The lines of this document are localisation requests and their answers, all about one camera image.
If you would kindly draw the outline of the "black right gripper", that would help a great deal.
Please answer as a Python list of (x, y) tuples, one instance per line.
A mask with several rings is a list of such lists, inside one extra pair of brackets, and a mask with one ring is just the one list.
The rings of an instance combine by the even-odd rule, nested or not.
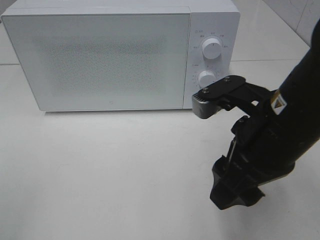
[(270, 106), (273, 91), (230, 75), (192, 96), (192, 112), (208, 119), (220, 110), (239, 108), (245, 116), (231, 128), (234, 138), (227, 156), (212, 167), (211, 201), (220, 209), (250, 207), (265, 194), (259, 185), (288, 175), (295, 167), (276, 154), (280, 135), (271, 130), (275, 116)]

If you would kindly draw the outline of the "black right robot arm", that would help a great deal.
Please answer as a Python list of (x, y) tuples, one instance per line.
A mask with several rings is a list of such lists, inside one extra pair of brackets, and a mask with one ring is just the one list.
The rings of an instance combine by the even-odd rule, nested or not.
[(239, 108), (227, 155), (212, 167), (211, 201), (224, 210), (250, 207), (264, 193), (260, 186), (287, 176), (296, 161), (320, 138), (320, 26), (311, 46), (276, 90), (229, 75), (192, 96), (193, 113), (208, 119)]

